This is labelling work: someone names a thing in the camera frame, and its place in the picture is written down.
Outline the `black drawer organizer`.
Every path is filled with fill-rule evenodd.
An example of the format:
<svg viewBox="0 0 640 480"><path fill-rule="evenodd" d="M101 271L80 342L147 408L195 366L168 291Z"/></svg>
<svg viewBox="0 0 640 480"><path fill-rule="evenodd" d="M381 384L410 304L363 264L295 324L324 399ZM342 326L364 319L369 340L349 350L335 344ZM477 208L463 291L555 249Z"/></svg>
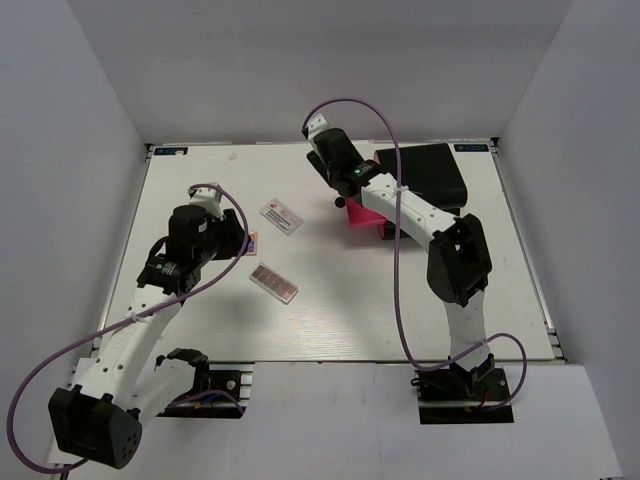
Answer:
<svg viewBox="0 0 640 480"><path fill-rule="evenodd" d="M446 143L401 147L402 184L433 206L456 216L468 190Z"/></svg>

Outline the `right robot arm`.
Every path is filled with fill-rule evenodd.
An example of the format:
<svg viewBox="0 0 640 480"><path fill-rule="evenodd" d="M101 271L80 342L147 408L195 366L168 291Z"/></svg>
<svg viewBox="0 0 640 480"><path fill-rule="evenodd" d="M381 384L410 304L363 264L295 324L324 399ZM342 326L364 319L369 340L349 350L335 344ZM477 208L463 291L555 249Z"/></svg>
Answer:
<svg viewBox="0 0 640 480"><path fill-rule="evenodd" d="M443 302L450 335L451 384L472 399L488 385L495 365L488 346L484 294L492 263L480 220L455 216L411 192L402 180L402 150L394 147L396 173L365 160L346 132L321 120L302 128L311 145L307 159L325 182L396 226L427 254L426 281Z"/></svg>

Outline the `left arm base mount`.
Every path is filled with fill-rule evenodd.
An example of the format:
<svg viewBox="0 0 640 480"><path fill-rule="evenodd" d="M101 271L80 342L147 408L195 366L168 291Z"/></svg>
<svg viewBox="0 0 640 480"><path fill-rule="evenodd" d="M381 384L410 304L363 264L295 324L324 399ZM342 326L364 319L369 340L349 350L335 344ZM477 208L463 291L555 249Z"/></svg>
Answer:
<svg viewBox="0 0 640 480"><path fill-rule="evenodd" d="M153 372L161 367L186 366L190 389L159 413L160 418L240 419L248 406L253 365L211 361L196 349L176 348L159 355Z"/></svg>

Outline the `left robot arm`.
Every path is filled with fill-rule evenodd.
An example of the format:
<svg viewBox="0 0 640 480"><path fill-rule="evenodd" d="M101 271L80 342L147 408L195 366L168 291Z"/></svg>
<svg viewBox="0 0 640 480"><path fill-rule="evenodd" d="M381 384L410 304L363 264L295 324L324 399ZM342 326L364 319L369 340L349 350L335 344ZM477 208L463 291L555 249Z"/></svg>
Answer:
<svg viewBox="0 0 640 480"><path fill-rule="evenodd" d="M142 374L203 267L244 253L245 230L233 209L176 207L167 236L150 249L136 279L129 325L113 330L92 366L69 389L59 388L48 411L60 451L115 469L139 448L144 427L178 399L199 399L211 387L208 357L175 348L154 358Z"/></svg>

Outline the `pink brown eyeshadow palette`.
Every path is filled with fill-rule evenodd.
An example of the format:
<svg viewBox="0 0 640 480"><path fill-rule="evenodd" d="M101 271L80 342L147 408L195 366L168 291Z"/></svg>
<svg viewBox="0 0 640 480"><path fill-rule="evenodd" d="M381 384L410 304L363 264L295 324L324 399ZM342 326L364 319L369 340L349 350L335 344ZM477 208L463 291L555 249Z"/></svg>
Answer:
<svg viewBox="0 0 640 480"><path fill-rule="evenodd" d="M251 272L249 279L285 305L289 304L299 292L299 288L296 285L263 263L260 263Z"/></svg>

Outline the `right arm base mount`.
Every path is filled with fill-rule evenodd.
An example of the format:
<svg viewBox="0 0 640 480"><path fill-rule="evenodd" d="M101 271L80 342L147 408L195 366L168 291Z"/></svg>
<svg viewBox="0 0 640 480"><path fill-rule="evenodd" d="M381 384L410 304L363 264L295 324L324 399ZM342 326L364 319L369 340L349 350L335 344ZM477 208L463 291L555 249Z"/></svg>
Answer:
<svg viewBox="0 0 640 480"><path fill-rule="evenodd" d="M418 371L410 382L416 388L421 425L512 424L510 404L497 405L510 396L503 368L495 368L469 393L449 369Z"/></svg>

